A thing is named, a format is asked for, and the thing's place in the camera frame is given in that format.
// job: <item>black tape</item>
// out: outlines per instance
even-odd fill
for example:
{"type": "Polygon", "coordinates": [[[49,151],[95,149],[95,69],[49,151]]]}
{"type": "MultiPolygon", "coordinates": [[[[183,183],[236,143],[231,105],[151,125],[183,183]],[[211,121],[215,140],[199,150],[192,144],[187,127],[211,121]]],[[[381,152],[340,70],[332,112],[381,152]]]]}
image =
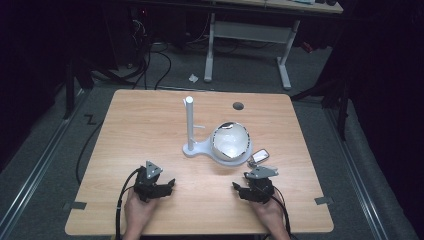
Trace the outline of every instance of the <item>black tape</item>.
{"type": "Polygon", "coordinates": [[[86,206],[87,206],[87,203],[84,203],[84,202],[73,202],[73,203],[67,202],[63,205],[63,210],[64,211],[69,211],[71,209],[84,210],[86,206]]]}
{"type": "Polygon", "coordinates": [[[315,198],[315,203],[317,205],[321,205],[321,204],[331,205],[334,203],[334,201],[332,197],[320,197],[320,198],[315,198]]]}

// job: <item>controller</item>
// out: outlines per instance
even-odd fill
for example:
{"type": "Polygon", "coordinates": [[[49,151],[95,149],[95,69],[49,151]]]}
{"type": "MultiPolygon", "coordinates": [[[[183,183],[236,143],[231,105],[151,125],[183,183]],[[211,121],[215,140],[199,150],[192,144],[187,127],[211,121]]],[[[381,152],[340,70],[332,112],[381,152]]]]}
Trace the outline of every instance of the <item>controller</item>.
{"type": "Polygon", "coordinates": [[[274,194],[274,186],[268,177],[278,175],[277,169],[269,166],[257,166],[250,173],[245,172],[249,188],[243,188],[233,182],[233,187],[238,191],[241,199],[251,202],[267,203],[274,194]]]}
{"type": "Polygon", "coordinates": [[[162,171],[162,168],[150,161],[146,162],[146,167],[141,166],[139,168],[134,184],[134,192],[138,194],[141,201],[147,202],[147,199],[171,195],[172,187],[175,185],[175,178],[169,181],[168,184],[156,184],[162,171]]]}

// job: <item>table surface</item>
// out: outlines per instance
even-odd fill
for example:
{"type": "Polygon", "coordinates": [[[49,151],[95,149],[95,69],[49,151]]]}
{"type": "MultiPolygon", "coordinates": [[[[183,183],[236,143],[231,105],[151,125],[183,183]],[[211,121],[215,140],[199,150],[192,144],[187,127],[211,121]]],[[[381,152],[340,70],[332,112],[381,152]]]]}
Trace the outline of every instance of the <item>table surface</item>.
{"type": "MultiPolygon", "coordinates": [[[[116,203],[121,188],[146,160],[163,168],[158,184],[176,179],[171,196],[145,228],[146,235],[259,234],[259,223],[232,182],[246,187],[246,164],[222,166],[206,156],[188,158],[183,99],[194,98],[196,141],[203,141],[221,123],[236,121],[249,131],[253,151],[266,149],[264,165],[278,168],[271,177],[286,201],[293,232],[329,232],[333,222],[327,205],[317,205],[323,193],[290,98],[283,94],[118,90],[109,107],[66,224],[70,235],[115,233],[116,203]],[[234,102],[244,104],[235,110],[234,102]]],[[[130,180],[133,185],[135,176],[130,180]]],[[[122,212],[121,232],[125,231],[122,212]]]]}
{"type": "Polygon", "coordinates": [[[231,4],[244,4],[254,5],[263,7],[273,8],[284,8],[291,10],[301,10],[309,12],[320,12],[320,13],[343,13],[343,8],[337,2],[334,6],[330,6],[326,3],[320,4],[304,4],[289,0],[214,0],[216,2],[231,3],[231,4]]]}

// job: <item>person's hand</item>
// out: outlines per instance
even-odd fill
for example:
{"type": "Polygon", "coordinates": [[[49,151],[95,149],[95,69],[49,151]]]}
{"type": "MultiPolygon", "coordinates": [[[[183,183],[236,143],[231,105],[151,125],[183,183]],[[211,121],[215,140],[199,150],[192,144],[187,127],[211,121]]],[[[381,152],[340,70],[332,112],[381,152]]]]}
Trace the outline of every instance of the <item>person's hand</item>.
{"type": "Polygon", "coordinates": [[[127,230],[123,240],[139,240],[144,227],[153,215],[159,202],[159,198],[149,199],[143,202],[134,192],[133,188],[128,190],[128,198],[125,203],[125,219],[127,220],[127,230]]]}
{"type": "MultiPolygon", "coordinates": [[[[274,193],[274,197],[280,202],[281,198],[274,193]]],[[[249,202],[262,224],[270,231],[275,240],[290,240],[289,234],[284,227],[284,213],[280,205],[270,199],[267,203],[249,202]]]]}

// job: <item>white bowl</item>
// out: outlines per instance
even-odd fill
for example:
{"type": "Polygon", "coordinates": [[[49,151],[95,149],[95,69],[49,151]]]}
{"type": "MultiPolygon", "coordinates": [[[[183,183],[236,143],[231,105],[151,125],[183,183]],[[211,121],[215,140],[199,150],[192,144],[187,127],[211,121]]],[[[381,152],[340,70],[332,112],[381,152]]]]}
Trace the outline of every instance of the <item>white bowl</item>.
{"type": "Polygon", "coordinates": [[[236,122],[221,124],[211,134],[213,153],[224,161],[237,161],[250,145],[246,128],[236,122]]]}

